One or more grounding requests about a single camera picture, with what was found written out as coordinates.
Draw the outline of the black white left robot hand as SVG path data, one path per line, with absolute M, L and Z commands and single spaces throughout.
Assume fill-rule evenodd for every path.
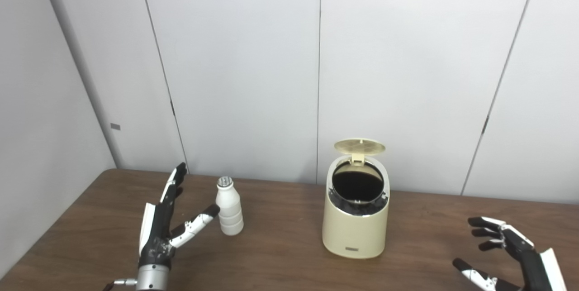
M 170 229 L 176 199 L 183 192 L 181 184 L 186 174 L 186 163 L 182 162 L 171 172 L 159 202 L 145 205 L 139 233 L 139 268 L 143 266 L 171 268 L 176 249 L 189 242 L 220 213 L 219 206 L 211 204 L 197 216 Z

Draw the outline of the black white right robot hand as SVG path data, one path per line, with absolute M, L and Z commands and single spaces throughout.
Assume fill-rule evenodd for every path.
M 452 265 L 470 282 L 483 291 L 565 291 L 565 280 L 552 248 L 538 252 L 534 243 L 518 229 L 500 219 L 485 216 L 467 219 L 474 237 L 488 237 L 479 245 L 480 251 L 502 248 L 519 262 L 523 282 L 517 286 L 504 279 L 478 270 L 461 258 Z

